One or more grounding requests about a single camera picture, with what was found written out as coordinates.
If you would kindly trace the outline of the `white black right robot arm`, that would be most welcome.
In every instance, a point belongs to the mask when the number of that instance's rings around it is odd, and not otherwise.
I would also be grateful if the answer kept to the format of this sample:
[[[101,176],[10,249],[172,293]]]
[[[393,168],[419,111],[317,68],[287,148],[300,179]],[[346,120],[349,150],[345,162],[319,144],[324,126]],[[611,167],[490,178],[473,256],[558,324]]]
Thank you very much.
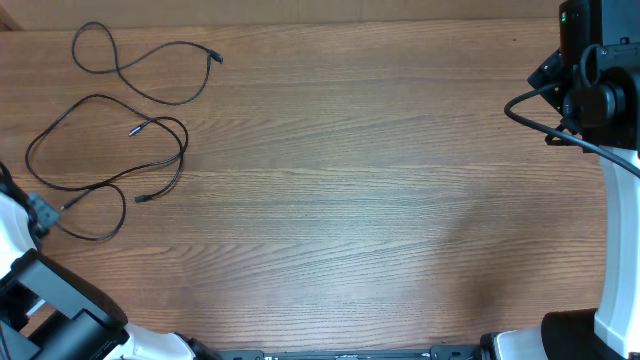
[[[559,47],[505,115],[549,146],[597,156],[605,250],[597,305],[553,311],[535,327],[487,333],[478,359],[636,359],[639,356],[639,4],[564,1]]]

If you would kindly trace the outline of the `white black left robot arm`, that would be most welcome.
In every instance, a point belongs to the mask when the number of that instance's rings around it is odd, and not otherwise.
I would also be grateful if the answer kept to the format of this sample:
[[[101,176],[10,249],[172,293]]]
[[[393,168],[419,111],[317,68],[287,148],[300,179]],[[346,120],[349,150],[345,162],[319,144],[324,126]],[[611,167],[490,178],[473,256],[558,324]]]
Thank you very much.
[[[194,338],[131,324],[104,292],[38,248],[58,213],[1,170],[1,356],[4,359],[214,359]]]

